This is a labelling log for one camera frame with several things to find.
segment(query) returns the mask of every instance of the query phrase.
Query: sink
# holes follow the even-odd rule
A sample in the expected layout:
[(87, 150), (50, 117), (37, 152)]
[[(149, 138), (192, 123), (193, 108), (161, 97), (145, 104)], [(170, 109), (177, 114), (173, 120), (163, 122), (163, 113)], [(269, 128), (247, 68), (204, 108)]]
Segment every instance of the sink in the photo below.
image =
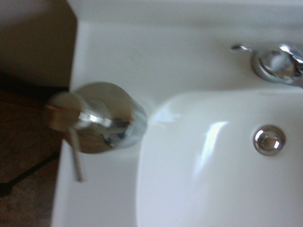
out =
[[(195, 92), (151, 117), (140, 159), (142, 227), (301, 226), (301, 91)], [(262, 125), (287, 140), (276, 156), (256, 151)]]
[[(148, 115), (130, 148), (81, 154), (63, 141), (53, 227), (299, 227), (303, 90), (259, 78), (235, 43), (302, 44), (298, 0), (68, 0), (78, 19), (71, 91), (120, 86)], [(258, 153), (263, 125), (286, 135)]]

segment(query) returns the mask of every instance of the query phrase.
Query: chrome drain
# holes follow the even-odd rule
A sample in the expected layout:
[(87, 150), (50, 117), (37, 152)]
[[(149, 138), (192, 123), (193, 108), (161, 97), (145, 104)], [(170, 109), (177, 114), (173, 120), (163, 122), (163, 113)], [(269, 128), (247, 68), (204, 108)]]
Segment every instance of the chrome drain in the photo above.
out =
[(256, 150), (262, 155), (272, 156), (281, 151), (286, 136), (282, 129), (274, 125), (265, 125), (254, 134), (253, 142)]

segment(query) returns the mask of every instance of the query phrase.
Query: chrome faucet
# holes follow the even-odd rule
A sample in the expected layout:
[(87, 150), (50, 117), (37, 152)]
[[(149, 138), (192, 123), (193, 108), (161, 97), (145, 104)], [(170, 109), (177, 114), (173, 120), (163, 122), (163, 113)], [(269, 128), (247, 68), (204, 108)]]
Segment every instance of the chrome faucet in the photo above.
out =
[(294, 44), (236, 44), (231, 51), (252, 52), (251, 66), (262, 79), (303, 88), (303, 56)]

